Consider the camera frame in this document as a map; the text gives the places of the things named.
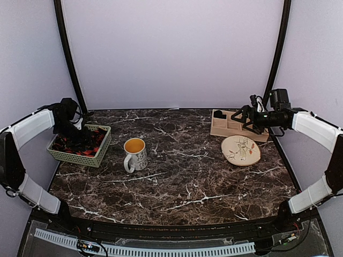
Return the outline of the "red navy striped tie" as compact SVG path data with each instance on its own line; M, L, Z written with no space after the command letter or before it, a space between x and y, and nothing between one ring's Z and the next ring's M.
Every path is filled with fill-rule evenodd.
M87 143L72 143L66 137L58 134L52 142L51 149L62 153L94 157L107 134L107 130L100 127L90 130L89 127L85 126L82 131L88 135Z

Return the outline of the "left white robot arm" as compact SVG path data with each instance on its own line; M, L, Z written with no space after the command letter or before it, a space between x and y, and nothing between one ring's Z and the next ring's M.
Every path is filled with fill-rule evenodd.
M76 228L75 220L69 217L68 204L48 193L27 174L19 150L49 129L76 145L90 145L92 137L82 124L82 115L77 122L73 120L78 107L73 99L63 98L61 102L44 105L1 130L1 186L9 197L19 196L34 208L57 215L54 223L64 233L72 233Z

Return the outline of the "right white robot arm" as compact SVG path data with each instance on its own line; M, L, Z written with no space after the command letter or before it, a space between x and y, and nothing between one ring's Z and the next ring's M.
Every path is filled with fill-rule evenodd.
M293 108L286 89L269 92L271 111L265 110L256 95L250 97L251 105L245 105L231 116L242 123L243 128L255 134L265 129L279 127L281 132L294 130L322 145L331 153L324 175L300 194L286 202L285 212L276 217L273 227L285 232L294 224L293 214L301 213L320 202L330 199L342 190L342 128L302 108Z

